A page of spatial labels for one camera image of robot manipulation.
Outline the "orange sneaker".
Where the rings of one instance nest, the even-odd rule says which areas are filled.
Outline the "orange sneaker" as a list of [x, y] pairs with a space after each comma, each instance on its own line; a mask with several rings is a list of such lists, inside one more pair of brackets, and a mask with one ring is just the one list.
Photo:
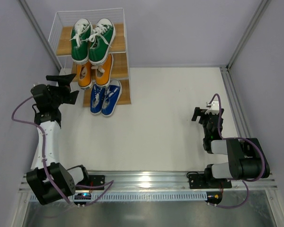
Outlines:
[[92, 86], [91, 63], [88, 61], [83, 65], [77, 65], [78, 85], [81, 89], [88, 89]]
[[107, 87], [110, 83], [114, 58], [112, 54], [108, 54], [106, 61], [99, 66], [91, 66], [95, 70], [95, 82], [99, 87]]

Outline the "green sneaker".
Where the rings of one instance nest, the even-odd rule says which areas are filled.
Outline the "green sneaker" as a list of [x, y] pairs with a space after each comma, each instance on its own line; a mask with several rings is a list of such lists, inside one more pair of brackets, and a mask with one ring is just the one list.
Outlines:
[[88, 38], [91, 35], [92, 25], [85, 19], [79, 19], [71, 30], [71, 57], [79, 65], [88, 61]]
[[100, 19], [88, 38], [89, 61], [92, 65], [102, 65], [106, 61], [114, 39], [114, 24], [108, 18]]

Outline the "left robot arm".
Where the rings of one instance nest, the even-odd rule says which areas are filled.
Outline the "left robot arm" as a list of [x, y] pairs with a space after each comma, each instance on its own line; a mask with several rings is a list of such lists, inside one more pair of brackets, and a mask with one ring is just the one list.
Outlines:
[[83, 165], [67, 170], [59, 161], [58, 138], [61, 132], [60, 105], [76, 103], [79, 91], [71, 90], [75, 74], [46, 76], [56, 85], [40, 84], [31, 89], [35, 101], [34, 125], [39, 141], [35, 166], [27, 172], [26, 180], [41, 205], [68, 200], [76, 186], [87, 183], [89, 175]]

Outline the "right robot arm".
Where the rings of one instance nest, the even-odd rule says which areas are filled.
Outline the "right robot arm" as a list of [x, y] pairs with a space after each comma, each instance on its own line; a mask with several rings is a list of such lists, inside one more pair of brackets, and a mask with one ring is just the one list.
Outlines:
[[225, 155], [226, 163], [208, 164], [203, 173], [187, 173], [190, 188], [231, 188], [229, 179], [254, 180], [268, 178], [270, 166], [257, 138], [223, 140], [218, 132], [222, 129], [223, 119], [209, 110], [196, 107], [192, 121], [199, 117], [204, 130], [203, 148], [209, 154]]

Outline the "blue sneaker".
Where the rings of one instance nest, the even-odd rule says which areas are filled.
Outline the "blue sneaker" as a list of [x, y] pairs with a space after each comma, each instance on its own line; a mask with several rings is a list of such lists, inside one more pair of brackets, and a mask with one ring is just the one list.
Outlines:
[[109, 117], [113, 114], [116, 104], [122, 94], [122, 85], [119, 80], [112, 80], [105, 91], [104, 101], [102, 104], [102, 114]]
[[101, 112], [105, 91], [105, 87], [99, 87], [96, 83], [92, 86], [90, 95], [90, 111], [93, 115], [97, 115]]

